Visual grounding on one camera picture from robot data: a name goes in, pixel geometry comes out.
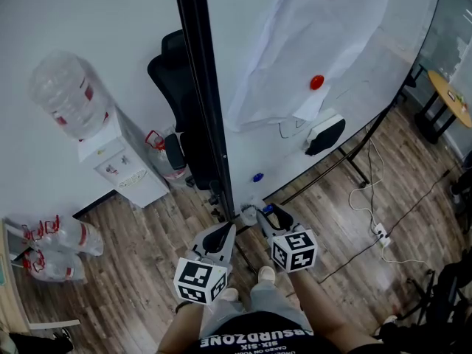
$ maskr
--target red ball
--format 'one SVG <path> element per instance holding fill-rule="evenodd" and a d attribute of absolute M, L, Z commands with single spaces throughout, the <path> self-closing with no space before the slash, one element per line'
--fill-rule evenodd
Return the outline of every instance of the red ball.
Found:
<path fill-rule="evenodd" d="M 325 82 L 325 77 L 318 74 L 313 79 L 311 79 L 310 89 L 313 89 L 314 91 L 317 89 L 320 89 L 324 82 Z"/>

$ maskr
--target black t-shirt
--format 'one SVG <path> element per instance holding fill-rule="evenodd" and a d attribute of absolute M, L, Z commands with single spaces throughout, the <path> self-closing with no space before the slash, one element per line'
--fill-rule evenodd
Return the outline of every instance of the black t-shirt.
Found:
<path fill-rule="evenodd" d="M 270 312 L 237 316 L 213 335 L 194 343 L 186 354 L 339 354 L 327 339 Z M 383 344 L 359 347 L 350 354 L 398 354 Z"/>

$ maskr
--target whiteboard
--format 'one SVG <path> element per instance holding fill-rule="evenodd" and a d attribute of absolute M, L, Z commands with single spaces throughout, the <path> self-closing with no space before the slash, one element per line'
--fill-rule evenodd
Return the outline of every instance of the whiteboard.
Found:
<path fill-rule="evenodd" d="M 251 59 L 274 0 L 208 0 L 220 101 L 224 110 Z M 296 119 L 234 132 L 225 126 L 235 213 L 251 198 L 264 199 L 322 160 L 374 119 L 397 94 L 428 32 L 438 0 L 389 0 L 379 28 L 323 102 L 313 122 Z M 316 156 L 304 145 L 312 127 L 340 114 L 346 129 Z M 261 181 L 252 178 L 263 173 Z"/>

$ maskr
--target white sheet of paper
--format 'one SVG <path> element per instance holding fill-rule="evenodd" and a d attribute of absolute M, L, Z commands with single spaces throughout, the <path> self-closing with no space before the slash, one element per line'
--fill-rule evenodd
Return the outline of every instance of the white sheet of paper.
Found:
<path fill-rule="evenodd" d="M 277 0 L 225 122 L 233 131 L 314 120 L 382 22 L 388 0 Z M 317 91 L 316 75 L 324 76 Z"/>

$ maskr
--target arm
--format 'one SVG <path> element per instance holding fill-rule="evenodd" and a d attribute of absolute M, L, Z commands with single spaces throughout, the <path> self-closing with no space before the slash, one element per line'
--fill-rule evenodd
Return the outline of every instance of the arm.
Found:
<path fill-rule="evenodd" d="M 164 334 L 158 354 L 181 354 L 198 340 L 204 306 L 189 304 L 178 310 L 177 316 Z"/>
<path fill-rule="evenodd" d="M 307 271 L 288 276 L 313 331 L 331 341 L 343 354 L 356 347 L 379 343 L 356 330 Z"/>

